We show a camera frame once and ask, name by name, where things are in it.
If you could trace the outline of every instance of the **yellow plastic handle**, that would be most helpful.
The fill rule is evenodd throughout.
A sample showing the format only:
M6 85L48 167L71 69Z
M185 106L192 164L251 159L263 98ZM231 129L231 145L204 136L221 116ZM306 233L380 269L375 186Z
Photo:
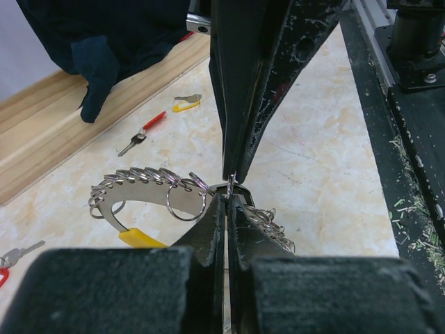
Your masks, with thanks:
M179 103L173 107L173 112L179 113L180 111L184 111L184 110L193 108L194 106L197 106L200 103L201 103L201 101L199 101L199 100L196 102L193 102L193 103L182 102L182 103Z
M121 239L127 245L134 248L165 248L167 245L149 237L138 228L130 228L128 231L119 233Z

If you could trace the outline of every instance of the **navy fabric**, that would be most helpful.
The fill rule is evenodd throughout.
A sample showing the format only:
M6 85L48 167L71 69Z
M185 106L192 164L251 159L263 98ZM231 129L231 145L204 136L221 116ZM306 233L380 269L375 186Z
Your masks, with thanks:
M92 123L113 85L161 61L183 38L190 0L17 0L51 59L88 80Z

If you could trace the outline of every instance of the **silver key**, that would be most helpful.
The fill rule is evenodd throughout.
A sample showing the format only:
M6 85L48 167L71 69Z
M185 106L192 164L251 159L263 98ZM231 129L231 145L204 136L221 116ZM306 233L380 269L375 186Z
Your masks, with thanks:
M28 248L14 248L3 255L4 259L1 261L0 267L10 268L16 265L17 262L26 254L34 251L35 249L42 247L45 244L43 240L40 240L38 243L33 244Z
M147 136L140 132L138 134L134 135L133 138L131 138L131 143L128 144L128 146L125 149L123 149L121 151L121 153L118 154L118 157L121 157L122 155L124 155L125 153L130 151L130 149L132 149L136 145L142 143L146 138L147 138Z
M194 94L191 96L176 96L175 100L183 100L183 101L187 101L188 103L193 103L193 102L197 102L200 99L202 99L202 95L201 94Z

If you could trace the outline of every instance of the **red key tag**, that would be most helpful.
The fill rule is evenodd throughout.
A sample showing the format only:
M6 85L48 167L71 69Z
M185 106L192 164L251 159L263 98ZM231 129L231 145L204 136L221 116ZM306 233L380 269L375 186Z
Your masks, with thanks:
M6 282L9 277L8 268L0 268L0 287Z

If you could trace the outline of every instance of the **white marble tile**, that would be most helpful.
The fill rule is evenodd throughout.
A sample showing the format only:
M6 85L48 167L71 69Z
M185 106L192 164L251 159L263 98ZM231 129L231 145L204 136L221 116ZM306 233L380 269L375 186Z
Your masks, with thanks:
M197 66L129 117L0 208L0 253L43 239L0 289L0 317L29 264L60 247L125 247L106 221L92 219L90 186L130 166L165 166L221 183L221 130L208 62ZM203 95L199 107L172 113L173 97ZM118 151L162 110L167 118L123 158ZM382 187L340 28L298 78L271 120L244 184L258 207L277 209L299 255L398 256ZM192 223L165 207L131 202L118 215L171 244Z

